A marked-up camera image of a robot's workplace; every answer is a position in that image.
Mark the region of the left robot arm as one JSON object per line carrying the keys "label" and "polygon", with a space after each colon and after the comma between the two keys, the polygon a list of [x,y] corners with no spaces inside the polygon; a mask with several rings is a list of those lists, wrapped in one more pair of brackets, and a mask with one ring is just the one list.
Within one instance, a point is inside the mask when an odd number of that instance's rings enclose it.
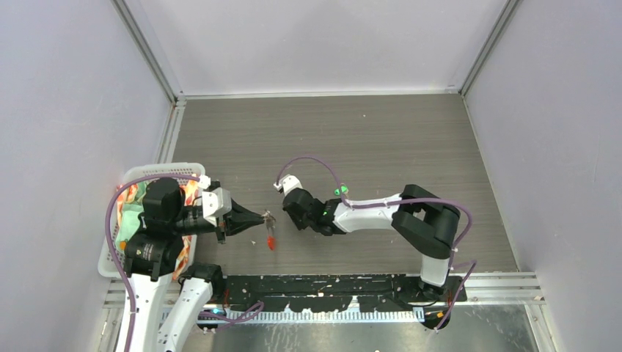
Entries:
{"label": "left robot arm", "polygon": [[203,314],[205,304],[219,302],[226,291],[222,268],[194,263],[182,274],[183,286],[172,311],[161,316],[167,288],[187,235],[214,233],[223,243],[228,236],[265,224],[264,215],[231,199],[228,190],[206,175],[158,174],[140,177],[117,191],[146,181],[138,230],[119,259],[111,230],[106,240],[125,285],[125,311],[118,351],[180,351]]}

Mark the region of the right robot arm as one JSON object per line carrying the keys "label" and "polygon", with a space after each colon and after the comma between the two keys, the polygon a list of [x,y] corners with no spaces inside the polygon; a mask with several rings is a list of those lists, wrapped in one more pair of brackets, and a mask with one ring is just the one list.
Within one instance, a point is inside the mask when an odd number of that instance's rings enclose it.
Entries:
{"label": "right robot arm", "polygon": [[448,290],[447,276],[461,213],[455,204],[417,185],[381,199],[325,202],[314,198],[298,183],[277,189],[284,195],[283,210],[298,230],[308,227],[325,236],[359,230],[394,230],[422,255],[419,292],[429,301]]}

